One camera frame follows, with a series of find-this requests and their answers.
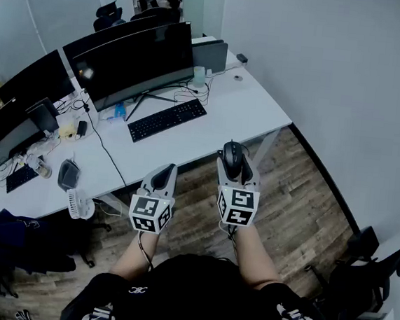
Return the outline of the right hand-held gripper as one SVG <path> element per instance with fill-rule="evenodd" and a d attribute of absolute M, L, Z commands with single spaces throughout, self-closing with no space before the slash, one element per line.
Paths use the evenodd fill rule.
<path fill-rule="evenodd" d="M 232 186 L 233 180 L 227 175 L 223 151 L 217 151 L 218 192 L 217 207 L 220 220 L 226 225 L 248 226 L 254 220 L 258 210 L 260 193 L 260 174 L 254 162 L 245 155 L 242 159 L 241 184 Z"/>

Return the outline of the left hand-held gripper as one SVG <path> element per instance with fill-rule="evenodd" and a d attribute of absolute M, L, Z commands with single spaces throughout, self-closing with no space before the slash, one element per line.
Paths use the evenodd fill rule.
<path fill-rule="evenodd" d="M 177 166 L 167 164 L 145 176 L 129 208 L 128 216 L 135 230 L 160 234 L 168 224 L 173 216 L 177 174 Z"/>

